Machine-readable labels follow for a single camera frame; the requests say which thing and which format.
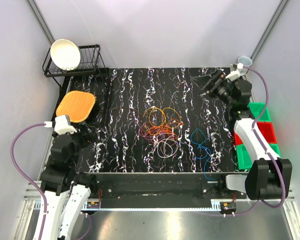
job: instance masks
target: white plate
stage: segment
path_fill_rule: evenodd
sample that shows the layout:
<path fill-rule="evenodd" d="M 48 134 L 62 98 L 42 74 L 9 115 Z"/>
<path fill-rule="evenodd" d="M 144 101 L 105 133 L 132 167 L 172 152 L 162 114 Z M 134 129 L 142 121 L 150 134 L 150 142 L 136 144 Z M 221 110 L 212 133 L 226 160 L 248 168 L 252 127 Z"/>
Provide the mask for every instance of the white plate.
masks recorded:
<path fill-rule="evenodd" d="M 52 61 L 62 70 L 74 70 L 81 59 L 80 50 L 72 41 L 59 39 L 50 49 Z"/>

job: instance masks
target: reflective floor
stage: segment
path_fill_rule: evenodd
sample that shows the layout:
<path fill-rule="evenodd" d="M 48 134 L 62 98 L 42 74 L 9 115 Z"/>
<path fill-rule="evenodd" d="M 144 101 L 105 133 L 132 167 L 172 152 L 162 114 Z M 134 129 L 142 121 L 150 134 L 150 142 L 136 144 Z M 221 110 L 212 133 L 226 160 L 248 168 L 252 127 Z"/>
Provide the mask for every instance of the reflective floor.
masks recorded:
<path fill-rule="evenodd" d="M 238 203 L 238 211 L 250 207 Z M 26 240 L 32 240 L 39 211 L 35 210 Z M 85 240 L 292 240 L 283 209 L 260 203 L 253 212 L 234 218 L 197 212 L 99 211 L 92 216 Z M 72 240 L 86 231 L 89 220 L 79 216 Z"/>

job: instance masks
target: marble pattern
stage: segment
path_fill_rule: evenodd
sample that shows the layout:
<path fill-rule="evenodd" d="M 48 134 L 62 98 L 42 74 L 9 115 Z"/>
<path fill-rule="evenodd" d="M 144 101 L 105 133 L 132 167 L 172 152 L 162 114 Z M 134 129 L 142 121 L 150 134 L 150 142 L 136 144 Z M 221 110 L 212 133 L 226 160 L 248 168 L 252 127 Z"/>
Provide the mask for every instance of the marble pattern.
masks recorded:
<path fill-rule="evenodd" d="M 198 128 L 206 136 L 203 146 L 211 151 L 205 172 L 237 171 L 234 138 L 225 119 L 226 106 L 212 99 L 191 82 L 190 77 L 206 75 L 216 68 L 129 68 L 111 69 L 111 101 L 108 126 L 94 128 L 79 125 L 82 134 L 98 138 L 82 151 L 78 172 L 202 172 L 207 158 L 191 134 Z M 103 92 L 94 76 L 74 77 L 71 90 L 93 93 L 103 105 Z M 177 129 L 178 150 L 161 158 L 155 146 L 138 135 L 145 121 L 142 114 L 151 107 L 175 109 L 183 125 Z M 100 120 L 96 113 L 92 122 Z M 193 139 L 201 143 L 204 136 L 196 131 Z"/>

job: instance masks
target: orange plate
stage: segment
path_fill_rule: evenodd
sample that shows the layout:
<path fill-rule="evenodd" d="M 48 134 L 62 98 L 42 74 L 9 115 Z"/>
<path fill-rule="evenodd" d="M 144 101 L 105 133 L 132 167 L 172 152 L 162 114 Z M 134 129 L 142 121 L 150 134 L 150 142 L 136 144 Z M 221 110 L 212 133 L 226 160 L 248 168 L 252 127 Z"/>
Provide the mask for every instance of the orange plate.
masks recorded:
<path fill-rule="evenodd" d="M 68 115 L 72 123 L 81 123 L 87 119 L 95 103 L 96 98 L 92 93 L 70 91 L 56 109 L 56 115 Z"/>

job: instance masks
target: white wall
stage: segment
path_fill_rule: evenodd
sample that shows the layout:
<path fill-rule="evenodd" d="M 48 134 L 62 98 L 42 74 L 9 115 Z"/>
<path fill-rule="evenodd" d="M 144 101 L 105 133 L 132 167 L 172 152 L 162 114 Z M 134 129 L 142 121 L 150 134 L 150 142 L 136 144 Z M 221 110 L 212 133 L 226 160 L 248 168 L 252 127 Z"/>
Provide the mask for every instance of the white wall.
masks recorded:
<path fill-rule="evenodd" d="M 293 164 L 291 188 L 300 211 L 300 0 L 289 3 L 253 68 L 267 80 L 275 134 L 282 157 Z M 250 79 L 256 100 L 264 102 L 258 76 Z"/>
<path fill-rule="evenodd" d="M 280 0 L 36 0 L 56 39 L 101 45 L 110 68 L 227 67 Z"/>
<path fill-rule="evenodd" d="M 10 159 L 13 138 L 32 124 L 49 121 L 58 87 L 46 78 L 41 65 L 49 44 L 25 0 L 0 0 L 0 240 L 12 231 L 27 181 Z M 49 129 L 40 127 L 22 136 L 15 148 L 20 167 L 36 179 Z"/>

